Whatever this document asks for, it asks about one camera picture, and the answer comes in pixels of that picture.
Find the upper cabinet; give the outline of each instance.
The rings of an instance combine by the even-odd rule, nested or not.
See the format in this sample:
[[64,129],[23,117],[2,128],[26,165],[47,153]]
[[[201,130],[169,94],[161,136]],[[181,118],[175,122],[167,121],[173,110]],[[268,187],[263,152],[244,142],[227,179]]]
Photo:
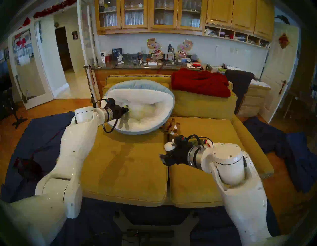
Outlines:
[[253,33],[255,22],[256,0],[234,0],[231,27]]
[[176,29],[178,0],[149,0],[150,27]]
[[97,30],[121,28],[120,0],[95,0]]
[[147,27],[147,0],[120,0],[120,5],[122,28]]
[[230,27],[233,0],[208,0],[206,23]]
[[257,0],[256,25],[254,34],[268,41],[272,40],[274,31],[274,5],[270,0]]
[[206,9],[207,0],[178,0],[177,29],[201,31]]

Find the black floor stand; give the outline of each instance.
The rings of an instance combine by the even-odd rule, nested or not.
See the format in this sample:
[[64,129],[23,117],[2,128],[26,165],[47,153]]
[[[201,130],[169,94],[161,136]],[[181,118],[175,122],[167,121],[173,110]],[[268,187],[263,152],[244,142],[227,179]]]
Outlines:
[[27,121],[28,119],[23,119],[23,117],[18,118],[16,115],[16,112],[13,110],[13,115],[16,118],[16,122],[12,123],[13,126],[16,126],[16,129],[18,128],[18,126],[24,122]]
[[15,126],[16,129],[22,122],[27,121],[27,119],[23,117],[18,118],[16,115],[17,106],[13,101],[12,88],[9,88],[4,93],[2,93],[1,101],[3,101],[4,107],[8,110],[8,112],[11,111],[14,117],[16,118],[16,122],[12,123],[12,125]]

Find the white pet bed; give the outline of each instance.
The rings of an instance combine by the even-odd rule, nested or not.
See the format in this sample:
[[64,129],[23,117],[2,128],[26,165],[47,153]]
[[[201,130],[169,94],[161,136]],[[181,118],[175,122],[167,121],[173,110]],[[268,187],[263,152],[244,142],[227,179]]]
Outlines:
[[[113,98],[121,107],[128,105],[128,124],[123,124],[120,128],[121,119],[119,119],[114,129],[131,135],[158,129],[170,117],[175,104],[174,95],[168,88],[150,80],[118,83],[107,91],[103,99],[107,98]],[[102,100],[101,107],[105,105],[106,102]],[[114,123],[115,120],[108,122],[111,127]]]

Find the hardwood floor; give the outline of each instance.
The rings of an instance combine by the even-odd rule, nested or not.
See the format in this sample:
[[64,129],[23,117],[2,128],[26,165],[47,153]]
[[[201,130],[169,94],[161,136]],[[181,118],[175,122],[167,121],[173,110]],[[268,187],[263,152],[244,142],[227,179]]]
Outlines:
[[[0,183],[4,183],[11,155],[30,120],[74,111],[77,108],[86,106],[91,106],[89,99],[53,100],[28,111],[24,107],[20,107],[17,111],[18,117],[23,116],[28,121],[22,123],[18,129],[12,126],[12,123],[15,121],[13,115],[3,119],[0,122]],[[301,122],[291,122],[287,118],[282,119],[279,116],[276,119],[274,118],[272,125],[279,129],[282,128],[281,130],[291,132],[293,130],[298,131],[303,124]],[[315,184],[307,194],[297,192],[289,178],[284,160],[278,158],[274,153],[267,154],[267,157],[273,165],[275,172],[271,177],[263,180],[263,185],[276,214],[281,233],[288,234],[307,211],[308,202],[316,194],[317,185]]]
[[24,130],[32,119],[40,118],[48,115],[66,113],[74,111],[77,108],[91,106],[90,99],[59,99],[53,100],[42,105],[26,110],[21,105],[16,112],[18,117],[27,118],[17,129],[12,126],[15,122],[13,115],[0,121],[0,184],[4,183],[8,169],[8,164],[17,143],[19,142]]

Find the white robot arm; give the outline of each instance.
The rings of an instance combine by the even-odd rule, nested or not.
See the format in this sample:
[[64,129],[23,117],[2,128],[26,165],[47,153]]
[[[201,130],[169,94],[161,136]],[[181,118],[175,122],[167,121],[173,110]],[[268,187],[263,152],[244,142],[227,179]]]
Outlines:
[[62,136],[56,166],[38,182],[35,195],[11,204],[0,201],[15,228],[32,245],[49,245],[66,219],[79,215],[81,169],[94,145],[97,128],[105,122],[120,119],[127,111],[115,105],[111,98],[107,99],[105,108],[75,110],[75,117]]
[[[189,142],[197,138],[198,145]],[[167,166],[184,163],[211,173],[224,206],[238,229],[242,245],[265,242],[271,235],[266,222],[267,197],[249,155],[232,143],[212,143],[196,135],[179,136],[165,144]]]

